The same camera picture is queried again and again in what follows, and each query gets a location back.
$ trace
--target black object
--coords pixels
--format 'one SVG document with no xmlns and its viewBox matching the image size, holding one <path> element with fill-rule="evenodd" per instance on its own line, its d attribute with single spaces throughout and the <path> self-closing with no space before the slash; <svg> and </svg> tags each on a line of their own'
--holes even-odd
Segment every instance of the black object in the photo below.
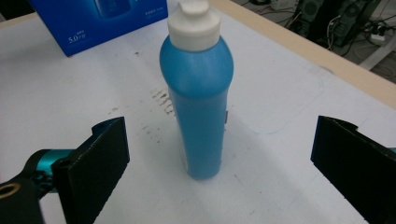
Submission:
<svg viewBox="0 0 396 224">
<path fill-rule="evenodd" d="M 93 223 L 129 162 L 124 118 L 92 127 L 92 136 L 53 164 L 52 174 L 37 170 L 50 151 L 33 154 L 22 172 L 0 185 L 0 220 L 5 224 L 41 224 L 38 200 L 58 190 L 68 224 Z"/>
<path fill-rule="evenodd" d="M 317 44 L 333 38 L 335 45 L 343 47 L 361 31 L 379 2 L 380 0 L 301 0 L 293 15 L 293 18 L 297 18 L 289 29 Z"/>
<path fill-rule="evenodd" d="M 35 11 L 26 0 L 1 0 L 0 13 L 6 20 L 24 16 Z"/>
<path fill-rule="evenodd" d="M 396 223 L 396 153 L 340 119 L 318 117 L 311 161 L 371 224 Z"/>
<path fill-rule="evenodd" d="M 256 6 L 263 6 L 270 4 L 271 0 L 249 0 L 249 2 Z"/>
</svg>

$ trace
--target stain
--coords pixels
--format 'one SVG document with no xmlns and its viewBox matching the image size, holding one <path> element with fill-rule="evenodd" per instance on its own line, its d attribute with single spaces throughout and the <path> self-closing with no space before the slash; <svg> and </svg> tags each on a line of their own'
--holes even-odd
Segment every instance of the stain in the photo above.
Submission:
<svg viewBox="0 0 396 224">
<path fill-rule="evenodd" d="M 239 177 L 237 175 L 233 175 L 233 177 L 236 178 L 236 180 L 239 182 L 239 184 L 241 184 L 242 186 L 244 186 L 244 183 L 242 183 L 241 179 L 239 179 Z"/>
<path fill-rule="evenodd" d="M 161 136 L 159 135 L 160 129 L 159 127 L 150 127 L 147 124 L 140 123 L 141 130 L 137 135 L 144 135 L 147 139 L 152 141 L 153 143 L 160 144 L 161 143 Z"/>
<path fill-rule="evenodd" d="M 160 105 L 164 105 L 164 104 L 166 104 L 168 101 L 169 101 L 169 97 L 166 98 Z"/>
<path fill-rule="evenodd" d="M 155 93 L 153 96 L 152 96 L 152 98 L 154 99 L 154 98 L 157 98 L 159 95 L 161 95 L 163 93 L 163 90 L 162 91 L 158 91 L 157 93 Z"/>
<path fill-rule="evenodd" d="M 111 109 L 111 111 L 110 112 L 108 112 L 107 114 L 108 115 L 111 115 L 111 113 L 113 113 L 114 111 L 117 111 L 117 110 L 119 110 L 118 108 L 116 108 L 116 107 L 114 107 L 114 108 L 112 108 Z"/>
<path fill-rule="evenodd" d="M 175 111 L 172 106 L 172 101 L 169 97 L 169 93 L 167 90 L 157 90 L 155 89 L 154 91 L 150 92 L 152 94 L 152 98 L 159 103 L 160 107 L 163 108 L 163 111 L 166 113 L 166 115 L 175 116 Z"/>
</svg>

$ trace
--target cable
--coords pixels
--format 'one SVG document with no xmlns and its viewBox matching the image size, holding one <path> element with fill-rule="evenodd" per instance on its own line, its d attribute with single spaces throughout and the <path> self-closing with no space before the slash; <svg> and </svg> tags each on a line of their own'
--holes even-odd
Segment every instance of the cable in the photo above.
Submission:
<svg viewBox="0 0 396 224">
<path fill-rule="evenodd" d="M 373 48 L 373 47 L 378 48 L 378 46 L 376 46 L 376 45 L 366 45 L 366 46 L 362 46 L 362 47 L 358 47 L 358 48 L 353 49 L 353 54 L 354 54 L 358 59 L 364 60 L 365 57 L 363 57 L 363 56 L 361 56 L 360 54 L 358 54 L 358 50 L 360 50 L 360 49 L 369 49 L 369 48 Z"/>
<path fill-rule="evenodd" d="M 381 12 L 379 13 L 379 16 L 376 18 L 376 20 L 378 20 L 379 18 L 381 18 L 382 13 L 384 13 L 385 8 L 387 7 L 387 5 L 389 4 L 390 0 L 388 0 L 388 2 L 382 7 Z"/>
<path fill-rule="evenodd" d="M 244 4 L 241 4 L 240 6 L 242 6 L 242 7 L 243 7 L 244 5 L 246 5 L 246 4 L 247 4 L 247 3 L 249 3 L 249 2 L 250 2 L 250 1 L 247 1 L 246 3 L 244 3 Z"/>
<path fill-rule="evenodd" d="M 386 68 L 386 69 L 388 69 L 390 72 L 391 72 L 391 74 L 390 75 L 386 75 L 386 74 L 384 74 L 384 73 L 381 73 L 381 71 L 379 71 L 379 69 L 380 68 Z M 373 69 L 373 72 L 374 71 L 376 71 L 376 73 L 378 74 L 378 73 L 381 73 L 382 74 L 382 77 L 388 77 L 388 78 L 391 78 L 391 77 L 395 77 L 395 71 L 393 70 L 393 69 L 391 69 L 390 67 L 388 67 L 388 66 L 385 66 L 385 65 L 382 65 L 382 64 L 377 64 Z"/>
<path fill-rule="evenodd" d="M 385 18 L 384 20 L 380 20 L 380 21 L 387 21 L 387 20 L 392 19 L 392 18 L 394 18 L 394 17 L 396 17 L 396 15 L 393 15 L 393 16 L 391 16 L 391 17 L 387 17 L 387 18 Z"/>
<path fill-rule="evenodd" d="M 285 10 L 278 10 L 278 11 L 269 11 L 269 12 L 264 12 L 259 15 L 267 15 L 267 14 L 272 14 L 272 13 L 294 13 L 293 11 L 285 11 Z"/>
<path fill-rule="evenodd" d="M 353 37 L 352 41 L 351 41 L 350 44 L 349 44 L 349 47 L 347 48 L 347 50 L 346 50 L 345 53 L 341 54 L 341 57 L 344 57 L 344 56 L 346 56 L 346 55 L 349 53 L 350 48 L 352 48 L 352 45 L 355 43 L 356 37 L 358 37 L 358 36 L 355 35 L 355 37 Z"/>
<path fill-rule="evenodd" d="M 337 20 L 337 19 L 340 19 L 340 18 L 341 18 L 341 15 L 338 15 L 338 16 L 334 17 L 333 19 L 331 19 L 329 21 L 329 24 L 327 25 L 327 44 L 328 44 L 327 49 L 330 50 L 330 51 L 332 51 L 332 43 L 334 41 L 334 27 L 338 23 L 338 22 L 334 23 L 334 21 Z M 333 26 L 333 28 L 332 28 L 332 39 L 330 39 L 330 26 Z"/>
<path fill-rule="evenodd" d="M 262 13 L 265 9 L 270 8 L 269 6 L 261 8 L 261 9 L 257 9 L 256 11 L 254 11 L 255 13 L 259 14 Z"/>
<path fill-rule="evenodd" d="M 301 14 L 303 14 L 302 11 L 300 11 L 300 12 L 297 14 L 297 16 L 294 17 L 294 19 L 293 19 L 292 21 L 288 21 L 288 22 L 285 24 L 284 27 L 287 28 L 287 26 L 289 25 L 289 23 L 290 23 L 290 24 L 293 24 Z"/>
<path fill-rule="evenodd" d="M 293 17 L 288 17 L 287 19 L 285 19 L 285 20 L 283 20 L 283 21 L 276 21 L 276 23 L 282 23 L 282 22 L 284 22 L 284 21 L 290 20 L 291 18 L 293 18 Z"/>
</svg>

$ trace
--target floor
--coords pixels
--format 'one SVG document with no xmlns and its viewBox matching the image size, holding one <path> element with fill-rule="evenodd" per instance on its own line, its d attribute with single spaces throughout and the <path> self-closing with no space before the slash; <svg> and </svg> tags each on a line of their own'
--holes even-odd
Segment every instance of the floor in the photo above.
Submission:
<svg viewBox="0 0 396 224">
<path fill-rule="evenodd" d="M 3 15 L 0 13 L 0 22 L 5 21 L 6 19 L 4 19 Z"/>
<path fill-rule="evenodd" d="M 264 18 L 276 22 L 277 24 L 285 27 L 291 22 L 295 7 L 273 10 L 270 5 L 257 6 L 248 0 L 233 0 L 236 4 L 241 5 L 255 13 L 262 15 Z M 332 51 L 338 55 L 344 55 L 344 58 L 353 63 L 359 64 L 364 61 L 371 53 L 373 53 L 379 46 L 373 45 L 368 42 L 364 34 L 356 37 L 354 43 L 349 49 L 349 45 L 343 48 L 332 47 Z M 372 70 L 373 73 L 386 78 L 387 80 L 396 84 L 396 52 L 390 53 L 384 60 L 382 60 Z"/>
</svg>

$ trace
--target screw hole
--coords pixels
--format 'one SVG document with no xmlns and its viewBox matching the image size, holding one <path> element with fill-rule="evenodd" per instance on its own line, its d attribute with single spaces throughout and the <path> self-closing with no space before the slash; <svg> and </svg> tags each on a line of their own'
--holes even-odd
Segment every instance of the screw hole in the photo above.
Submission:
<svg viewBox="0 0 396 224">
<path fill-rule="evenodd" d="M 8 196 L 13 195 L 20 190 L 21 185 L 18 183 L 11 183 L 0 187 L 0 199 L 4 199 Z"/>
</svg>

